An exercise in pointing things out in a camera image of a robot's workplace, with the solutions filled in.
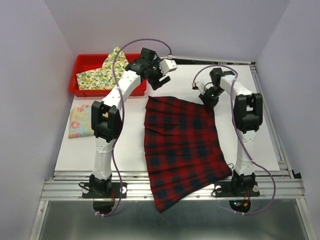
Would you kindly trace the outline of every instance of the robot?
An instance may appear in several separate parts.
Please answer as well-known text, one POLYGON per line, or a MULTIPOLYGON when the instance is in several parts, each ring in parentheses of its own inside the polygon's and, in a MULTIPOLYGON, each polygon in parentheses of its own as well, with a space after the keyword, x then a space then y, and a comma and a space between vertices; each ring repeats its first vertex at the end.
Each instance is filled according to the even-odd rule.
MULTIPOLYGON (((126 66, 122 78, 118 81, 123 103, 144 79, 149 82, 153 90, 156 90, 171 80, 166 74, 176 69, 177 64, 174 60, 161 59, 155 51, 142 48, 140 57, 126 66)), ((218 104, 219 96, 223 92, 231 94, 232 82, 235 79, 233 71, 222 71, 221 68, 213 68, 209 75, 212 87, 206 88, 200 81, 192 84, 193 89, 200 91, 199 98, 208 109, 218 104)), ((239 82, 234 84, 232 91, 235 127, 240 133, 240 140, 252 156, 256 132, 263 121, 263 99, 261 94, 252 93, 239 82)), ((122 102, 117 87, 114 87, 101 101, 95 101, 91 106, 91 128, 96 140, 95 163, 89 182, 81 186, 84 189, 83 198, 109 198, 111 189, 120 190, 119 183, 112 182, 111 161, 112 149, 123 128, 121 108, 122 102)), ((239 141, 231 181, 219 181, 215 183, 215 186, 219 186, 214 191, 214 196, 217 198, 243 197, 248 191, 251 196, 260 195, 253 163, 239 141)))

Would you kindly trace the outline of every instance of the plaid cloth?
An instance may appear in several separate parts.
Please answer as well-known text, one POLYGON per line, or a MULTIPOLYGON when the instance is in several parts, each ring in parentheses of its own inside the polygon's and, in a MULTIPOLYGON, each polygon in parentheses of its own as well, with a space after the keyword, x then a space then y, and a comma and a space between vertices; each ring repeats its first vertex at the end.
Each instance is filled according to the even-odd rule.
POLYGON ((172 96, 149 96, 145 109, 145 159, 159 212, 232 174, 213 110, 172 96))

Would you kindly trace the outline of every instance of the gray floor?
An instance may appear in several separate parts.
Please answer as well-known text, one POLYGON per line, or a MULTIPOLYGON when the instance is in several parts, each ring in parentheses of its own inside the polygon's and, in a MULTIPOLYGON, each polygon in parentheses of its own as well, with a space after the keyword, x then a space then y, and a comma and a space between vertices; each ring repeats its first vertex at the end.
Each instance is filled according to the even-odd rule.
MULTIPOLYGON (((253 200, 251 211, 268 200, 253 200)), ((228 201, 180 201, 159 214, 151 201, 122 202, 120 213, 94 215, 90 201, 50 202, 42 240, 304 240, 294 199, 275 200, 264 213, 240 216, 228 201)))

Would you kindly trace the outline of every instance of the gray wall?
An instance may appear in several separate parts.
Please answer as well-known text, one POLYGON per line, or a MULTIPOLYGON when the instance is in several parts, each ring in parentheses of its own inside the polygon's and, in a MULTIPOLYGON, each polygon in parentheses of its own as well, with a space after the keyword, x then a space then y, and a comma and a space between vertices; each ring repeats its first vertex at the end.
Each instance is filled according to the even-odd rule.
POLYGON ((0 3, 0 239, 29 239, 56 163, 75 56, 43 0, 0 3))
MULTIPOLYGON (((289 0, 44 0, 76 54, 158 38, 176 56, 256 61, 289 0)), ((127 53, 156 44, 136 43, 127 53)))
POLYGON ((291 0, 257 61, 275 127, 320 237, 320 1, 291 0))

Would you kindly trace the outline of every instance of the folded cloth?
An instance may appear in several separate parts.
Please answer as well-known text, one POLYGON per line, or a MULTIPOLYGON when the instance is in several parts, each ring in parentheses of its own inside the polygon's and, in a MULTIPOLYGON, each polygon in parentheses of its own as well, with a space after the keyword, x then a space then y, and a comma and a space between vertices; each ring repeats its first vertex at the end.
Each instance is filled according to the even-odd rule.
MULTIPOLYGON (((78 86, 80 90, 106 90, 112 89, 116 82, 112 74, 112 63, 116 54, 120 51, 117 46, 112 53, 104 60, 102 67, 81 72, 76 75, 78 86)), ((128 64, 125 53, 121 51, 116 58, 115 74, 120 79, 124 74, 125 68, 128 64)))
POLYGON ((92 136, 94 131, 91 129, 91 107, 82 105, 74 107, 70 111, 69 138, 79 138, 92 136))
POLYGON ((213 110, 172 96, 150 96, 145 108, 145 159, 159 212, 232 174, 213 110))

